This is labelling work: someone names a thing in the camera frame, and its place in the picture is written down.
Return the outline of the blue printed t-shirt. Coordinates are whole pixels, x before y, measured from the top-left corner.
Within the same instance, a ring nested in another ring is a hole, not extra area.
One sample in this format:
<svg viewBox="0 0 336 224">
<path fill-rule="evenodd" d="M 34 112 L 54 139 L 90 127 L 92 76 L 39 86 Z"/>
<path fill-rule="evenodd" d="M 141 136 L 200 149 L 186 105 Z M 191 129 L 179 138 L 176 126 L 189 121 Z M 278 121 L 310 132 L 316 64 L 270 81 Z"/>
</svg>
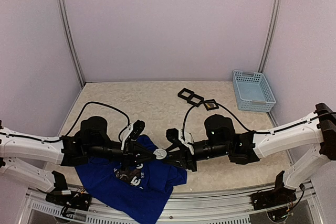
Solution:
<svg viewBox="0 0 336 224">
<path fill-rule="evenodd" d="M 138 223 L 156 223 L 174 187 L 187 182 L 186 170 L 158 160 L 121 170 L 119 162 L 94 157 L 75 170 L 92 197 Z"/>
</svg>

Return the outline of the sunset painting round brooch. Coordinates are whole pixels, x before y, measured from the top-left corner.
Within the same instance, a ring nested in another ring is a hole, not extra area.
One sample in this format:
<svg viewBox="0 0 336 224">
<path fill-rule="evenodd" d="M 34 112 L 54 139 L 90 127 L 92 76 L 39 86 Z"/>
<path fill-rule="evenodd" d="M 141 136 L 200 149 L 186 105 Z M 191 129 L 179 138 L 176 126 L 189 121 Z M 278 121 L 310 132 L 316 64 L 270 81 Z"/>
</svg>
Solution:
<svg viewBox="0 0 336 224">
<path fill-rule="evenodd" d="M 213 103 L 206 103 L 206 107 L 208 109 L 215 109 L 215 104 L 213 104 Z"/>
</svg>

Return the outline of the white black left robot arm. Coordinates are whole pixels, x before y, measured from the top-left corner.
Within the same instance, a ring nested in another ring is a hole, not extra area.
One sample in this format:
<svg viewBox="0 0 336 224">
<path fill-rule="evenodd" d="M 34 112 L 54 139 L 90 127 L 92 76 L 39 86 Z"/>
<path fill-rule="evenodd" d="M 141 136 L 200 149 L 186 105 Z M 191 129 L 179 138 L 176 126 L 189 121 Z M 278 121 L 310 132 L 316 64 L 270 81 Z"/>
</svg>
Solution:
<svg viewBox="0 0 336 224">
<path fill-rule="evenodd" d="M 73 201 L 63 174 L 37 168 L 24 159 L 34 159 L 60 166 L 75 167 L 87 164 L 91 158 L 105 158 L 121 163 L 122 167 L 153 161 L 156 155 L 136 139 L 145 123 L 136 121 L 127 127 L 129 132 L 122 142 L 107 135 L 107 120 L 92 116 L 83 120 L 74 136 L 39 137 L 1 128 L 1 174 L 28 184 L 44 193 L 52 193 L 60 204 Z"/>
</svg>

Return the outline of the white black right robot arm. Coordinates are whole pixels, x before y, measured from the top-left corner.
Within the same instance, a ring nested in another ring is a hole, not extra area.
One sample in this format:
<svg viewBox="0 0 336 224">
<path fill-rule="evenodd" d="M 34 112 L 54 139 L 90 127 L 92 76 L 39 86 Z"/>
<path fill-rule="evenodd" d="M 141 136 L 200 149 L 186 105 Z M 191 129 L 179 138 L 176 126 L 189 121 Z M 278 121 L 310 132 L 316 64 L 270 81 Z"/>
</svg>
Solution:
<svg viewBox="0 0 336 224">
<path fill-rule="evenodd" d="M 324 103 L 299 120 L 264 131 L 236 133 L 234 118 L 209 116 L 204 122 L 207 139 L 200 142 L 187 139 L 184 129 L 168 129 L 166 138 L 172 145 L 166 149 L 164 162 L 195 172 L 197 162 L 205 159 L 228 156 L 230 162 L 246 165 L 274 153 L 311 145 L 292 168 L 280 173 L 277 187 L 269 192 L 269 201 L 279 205 L 288 198 L 289 190 L 295 190 L 320 167 L 335 160 L 335 112 Z"/>
</svg>

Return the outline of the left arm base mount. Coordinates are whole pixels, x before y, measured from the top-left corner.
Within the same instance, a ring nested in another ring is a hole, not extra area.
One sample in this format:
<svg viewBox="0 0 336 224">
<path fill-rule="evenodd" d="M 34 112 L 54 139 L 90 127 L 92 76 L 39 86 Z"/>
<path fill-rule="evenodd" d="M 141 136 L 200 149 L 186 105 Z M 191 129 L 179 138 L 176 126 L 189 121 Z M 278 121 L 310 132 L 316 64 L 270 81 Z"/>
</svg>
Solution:
<svg viewBox="0 0 336 224">
<path fill-rule="evenodd" d="M 46 194 L 45 201 L 63 207 L 88 211 L 92 196 L 85 191 L 56 188 Z"/>
</svg>

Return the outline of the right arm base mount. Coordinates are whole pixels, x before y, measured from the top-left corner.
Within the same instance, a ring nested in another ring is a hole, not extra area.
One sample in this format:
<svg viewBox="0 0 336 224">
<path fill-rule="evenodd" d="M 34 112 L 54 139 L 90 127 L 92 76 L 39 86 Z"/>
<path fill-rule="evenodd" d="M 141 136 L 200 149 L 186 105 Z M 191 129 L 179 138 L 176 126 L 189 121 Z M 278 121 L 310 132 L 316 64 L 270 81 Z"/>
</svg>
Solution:
<svg viewBox="0 0 336 224">
<path fill-rule="evenodd" d="M 268 191 L 258 191 L 251 194 L 250 198 L 254 210 L 289 204 L 290 206 L 287 209 L 287 212 L 289 212 L 297 205 L 297 203 L 294 204 L 294 201 L 297 199 L 296 190 L 286 188 L 282 179 L 278 178 L 273 189 Z"/>
</svg>

